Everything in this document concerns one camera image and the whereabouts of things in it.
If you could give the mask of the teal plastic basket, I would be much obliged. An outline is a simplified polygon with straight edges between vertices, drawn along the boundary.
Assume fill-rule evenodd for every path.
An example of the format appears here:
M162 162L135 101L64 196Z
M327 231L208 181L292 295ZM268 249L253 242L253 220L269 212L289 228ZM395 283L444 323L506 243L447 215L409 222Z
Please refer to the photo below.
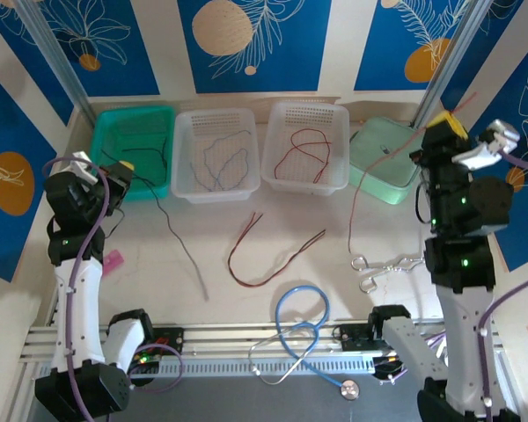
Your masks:
M117 161L134 165L126 201L167 196L174 122L174 110L165 105L115 108L99 114L89 157L97 165Z

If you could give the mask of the white plastic basket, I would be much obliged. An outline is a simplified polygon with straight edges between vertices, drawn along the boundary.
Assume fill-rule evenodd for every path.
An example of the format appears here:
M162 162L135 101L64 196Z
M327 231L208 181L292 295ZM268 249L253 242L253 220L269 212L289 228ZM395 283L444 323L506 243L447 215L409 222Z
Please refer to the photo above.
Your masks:
M348 110L281 101L271 108L260 175L279 192L327 197L349 179Z
M247 200L260 187L255 117L247 108L181 113L172 144L171 191L192 204Z

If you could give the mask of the small pink flat piece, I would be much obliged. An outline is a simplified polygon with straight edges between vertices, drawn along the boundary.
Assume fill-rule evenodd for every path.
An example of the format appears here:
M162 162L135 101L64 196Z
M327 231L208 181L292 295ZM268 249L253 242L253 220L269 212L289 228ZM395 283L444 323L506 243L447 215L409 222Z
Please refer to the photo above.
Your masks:
M124 258L118 250L112 250L103 258L102 276L106 277L124 263Z

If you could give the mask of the metal forceps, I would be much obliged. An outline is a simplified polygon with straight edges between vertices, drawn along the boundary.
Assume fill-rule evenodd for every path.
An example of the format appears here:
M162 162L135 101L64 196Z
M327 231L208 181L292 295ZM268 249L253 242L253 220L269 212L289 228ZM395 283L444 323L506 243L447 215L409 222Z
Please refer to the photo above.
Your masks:
M361 274L359 289L370 294L378 289L376 278L388 273L411 273L417 266L425 264L422 257L403 257L393 262L371 264L364 255L354 257L350 265L352 269Z

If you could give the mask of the blue stethoscope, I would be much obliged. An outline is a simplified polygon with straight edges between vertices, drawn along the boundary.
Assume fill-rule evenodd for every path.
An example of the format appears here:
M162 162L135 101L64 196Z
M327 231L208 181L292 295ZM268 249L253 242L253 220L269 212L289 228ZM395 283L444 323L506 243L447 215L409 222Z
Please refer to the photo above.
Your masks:
M282 323L280 321L280 313L282 310L283 304L292 296L303 292L313 292L316 294L320 300L323 302L324 305L324 311L322 316L320 317L319 321L316 323L310 322L310 321L303 321L296 323L295 325L291 326L290 328L283 329ZM265 338L254 345L252 345L248 351L247 359L250 364L251 372L259 378L264 384L268 386L277 386L284 381L287 380L287 378L299 367L303 366L313 372L315 375L319 376L323 380L333 384L335 387L337 387L340 391L341 396L346 399L347 401L354 401L359 397L360 390L359 386L356 382L352 380L345 380L343 382L339 382L335 380L331 375L321 371L320 369L314 367L311 363L309 363L306 358L314 351L315 347L319 343L319 330L323 327L323 325L327 322L329 316L330 316L330 302L327 298L326 293L321 290L319 287L315 287L312 285L301 285L297 287L293 287L290 290L288 290L286 293L284 293L280 299L278 300L277 304L275 305L275 330L276 333L272 335L271 337ZM287 335L291 334L294 331L308 331L311 336L311 341L309 345L304 349L302 353L296 353L288 344L287 341ZM258 366L253 361L253 353L261 346L264 346L265 344L273 343L279 341L283 347L283 350L295 361L293 364L289 366L289 368L277 379L274 381L271 381L267 379Z

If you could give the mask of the aluminium frame post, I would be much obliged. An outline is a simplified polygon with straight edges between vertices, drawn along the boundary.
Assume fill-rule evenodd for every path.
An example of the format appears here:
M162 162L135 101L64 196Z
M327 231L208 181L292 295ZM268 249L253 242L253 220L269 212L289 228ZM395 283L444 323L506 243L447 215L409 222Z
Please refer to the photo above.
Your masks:
M12 0L12 2L26 30L30 33L73 106L79 109L91 127L95 127L96 114L88 101L84 87L40 11L39 5L33 0Z
M429 122L440 102L444 89L457 70L493 2L494 0L471 0L467 5L466 13L458 23L458 28L451 38L444 57L436 68L422 101L411 120L410 127L412 129L420 129Z

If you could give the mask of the aluminium front rail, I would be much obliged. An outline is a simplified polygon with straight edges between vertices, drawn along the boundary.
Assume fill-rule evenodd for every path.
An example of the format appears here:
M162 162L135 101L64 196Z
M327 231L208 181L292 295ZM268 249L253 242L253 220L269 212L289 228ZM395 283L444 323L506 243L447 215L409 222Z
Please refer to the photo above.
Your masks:
M347 340L342 342L334 338L334 327L337 324L353 323L354 321L342 321L327 323L319 332L319 342L314 348L312 357L358 356L360 354L378 356L393 356L396 353L385 344L378 343L367 345L363 350L349 351ZM276 334L275 325L272 323L262 324L184 324L182 336L182 356L187 360L192 359L244 359L247 358L249 349L256 343ZM444 329L443 324L437 320L428 323L417 323L417 330L422 335L432 335ZM19 356L20 362L49 362L52 360L56 345L56 326L31 327L26 340L22 346ZM301 353L311 343L311 334L305 331L297 331L290 334L286 342L296 352ZM498 331L493 332L493 344L496 352L504 350ZM288 359L289 355L283 349L279 341L257 346L253 352L256 358L280 358Z

